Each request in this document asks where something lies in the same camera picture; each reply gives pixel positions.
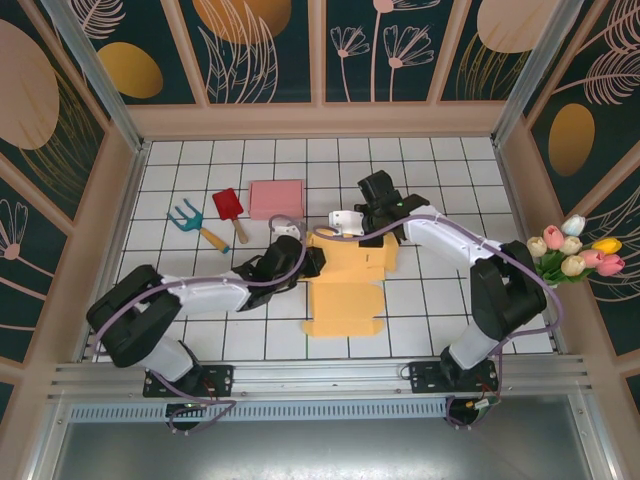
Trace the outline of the artificial tulip bouquet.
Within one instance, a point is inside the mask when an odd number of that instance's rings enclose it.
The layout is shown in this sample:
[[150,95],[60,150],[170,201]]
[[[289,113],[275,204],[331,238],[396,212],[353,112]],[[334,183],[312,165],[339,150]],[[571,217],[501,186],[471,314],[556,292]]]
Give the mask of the artificial tulip bouquet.
[[622,249],[618,239],[607,237],[592,243],[582,242],[579,236],[586,223],[585,217],[575,214],[560,227],[549,225],[540,236],[527,240],[535,271],[549,285],[579,283],[593,273],[610,277],[621,273],[626,266],[618,255]]

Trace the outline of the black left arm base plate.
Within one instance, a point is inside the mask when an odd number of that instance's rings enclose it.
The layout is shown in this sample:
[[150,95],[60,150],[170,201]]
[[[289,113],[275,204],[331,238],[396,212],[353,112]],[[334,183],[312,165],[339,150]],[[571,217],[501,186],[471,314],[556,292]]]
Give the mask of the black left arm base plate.
[[[196,366],[180,380],[170,382],[170,385],[189,396],[218,399],[231,396],[233,380],[232,365],[216,364]],[[144,398],[178,397],[150,372],[145,373],[142,395]]]

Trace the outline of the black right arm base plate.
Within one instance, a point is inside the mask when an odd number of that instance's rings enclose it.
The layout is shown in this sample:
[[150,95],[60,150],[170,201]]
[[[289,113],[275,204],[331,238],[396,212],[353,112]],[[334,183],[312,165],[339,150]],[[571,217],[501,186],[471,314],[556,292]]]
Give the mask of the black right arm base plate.
[[443,361],[411,362],[408,369],[414,394],[481,393],[483,386],[493,391],[499,387],[496,366],[491,360],[484,360],[470,370]]

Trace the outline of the grey metal sheet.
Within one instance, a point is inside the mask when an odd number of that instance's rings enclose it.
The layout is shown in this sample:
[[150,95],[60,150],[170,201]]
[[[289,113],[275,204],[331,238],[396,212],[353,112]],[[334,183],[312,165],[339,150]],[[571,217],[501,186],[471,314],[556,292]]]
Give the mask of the grey metal sheet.
[[70,427],[54,480],[609,480],[566,421],[456,431],[439,419]]

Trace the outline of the yellow paper box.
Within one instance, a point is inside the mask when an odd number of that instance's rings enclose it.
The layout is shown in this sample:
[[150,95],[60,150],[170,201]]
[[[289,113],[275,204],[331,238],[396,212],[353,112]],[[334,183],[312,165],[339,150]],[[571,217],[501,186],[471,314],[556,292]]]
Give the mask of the yellow paper box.
[[397,268],[399,244],[391,233],[380,248],[357,241],[340,242],[307,236],[307,245],[322,250],[326,263],[309,280],[311,319],[303,324],[310,337],[368,337],[385,326],[385,275]]

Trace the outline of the aluminium mounting rail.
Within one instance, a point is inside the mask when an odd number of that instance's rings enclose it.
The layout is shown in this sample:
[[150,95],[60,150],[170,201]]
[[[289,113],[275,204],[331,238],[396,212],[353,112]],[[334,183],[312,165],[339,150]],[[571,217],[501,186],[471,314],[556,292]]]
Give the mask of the aluminium mounting rail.
[[[410,358],[239,361],[231,397],[241,401],[408,398]],[[585,394],[592,391],[586,363],[577,355],[507,355],[504,396]],[[45,389],[63,402],[141,401],[145,371],[108,363],[61,364]]]

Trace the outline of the red toy shovel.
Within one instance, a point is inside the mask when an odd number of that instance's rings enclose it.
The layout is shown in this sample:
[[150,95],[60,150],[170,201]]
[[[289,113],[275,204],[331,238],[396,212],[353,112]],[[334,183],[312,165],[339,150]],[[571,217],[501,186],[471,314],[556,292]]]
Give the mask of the red toy shovel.
[[230,220],[238,240],[241,244],[247,244],[248,236],[240,223],[239,216],[244,212],[239,198],[233,188],[227,188],[212,195],[213,202],[221,220]]

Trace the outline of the teal toy rake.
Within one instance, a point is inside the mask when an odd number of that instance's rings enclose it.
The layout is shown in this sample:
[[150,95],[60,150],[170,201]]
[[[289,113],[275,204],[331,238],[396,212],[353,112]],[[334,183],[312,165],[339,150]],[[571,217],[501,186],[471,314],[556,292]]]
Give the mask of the teal toy rake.
[[183,232],[197,231],[214,248],[226,254],[230,250],[229,245],[203,226],[203,214],[188,199],[184,199],[183,204],[190,210],[190,214],[186,213],[180,206],[175,206],[174,210],[177,216],[168,212],[167,218]]

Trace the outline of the aluminium frame post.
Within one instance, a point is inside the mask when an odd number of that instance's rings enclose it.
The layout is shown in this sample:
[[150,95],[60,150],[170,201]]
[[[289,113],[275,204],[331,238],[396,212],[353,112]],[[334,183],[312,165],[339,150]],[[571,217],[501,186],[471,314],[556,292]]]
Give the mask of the aluminium frame post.
[[579,16],[583,3],[584,0],[559,0],[554,8],[491,133],[492,144],[497,150],[500,150],[508,140],[524,108]]
[[74,58],[83,67],[89,83],[111,115],[126,143],[135,153],[143,146],[140,135],[120,94],[111,82],[93,45],[83,33],[66,0],[41,0],[53,24],[58,28]]

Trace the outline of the pink paper box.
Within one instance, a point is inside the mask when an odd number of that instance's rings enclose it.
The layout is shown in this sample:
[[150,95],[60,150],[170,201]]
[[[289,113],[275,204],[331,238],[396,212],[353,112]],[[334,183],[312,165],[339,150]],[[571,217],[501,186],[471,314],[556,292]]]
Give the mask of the pink paper box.
[[268,220],[276,214],[304,216],[304,182],[300,179],[253,181],[249,188],[249,216]]

